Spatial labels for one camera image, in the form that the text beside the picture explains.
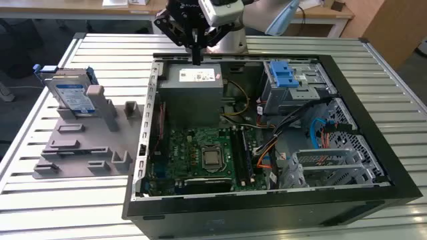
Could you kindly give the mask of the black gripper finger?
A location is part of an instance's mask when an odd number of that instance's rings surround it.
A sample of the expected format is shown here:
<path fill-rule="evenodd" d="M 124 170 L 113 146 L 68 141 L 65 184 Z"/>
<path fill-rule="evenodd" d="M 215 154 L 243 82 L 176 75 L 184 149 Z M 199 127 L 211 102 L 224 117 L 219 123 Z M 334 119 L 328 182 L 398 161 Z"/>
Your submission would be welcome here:
<path fill-rule="evenodd" d="M 184 46 L 191 53 L 191 61 L 198 65 L 198 46 L 194 37 L 194 28 L 188 23 L 188 18 L 171 20 L 171 12 L 163 9 L 155 17 L 154 23 L 160 31 L 167 35 L 178 46 Z"/>
<path fill-rule="evenodd" d="M 214 47 L 219 41 L 226 37 L 230 31 L 234 29 L 235 24 L 228 23 L 226 25 L 220 25 L 215 27 L 214 30 L 207 32 L 207 28 L 204 26 L 196 29 L 196 65 L 202 64 L 203 57 L 203 49 L 207 47 Z"/>

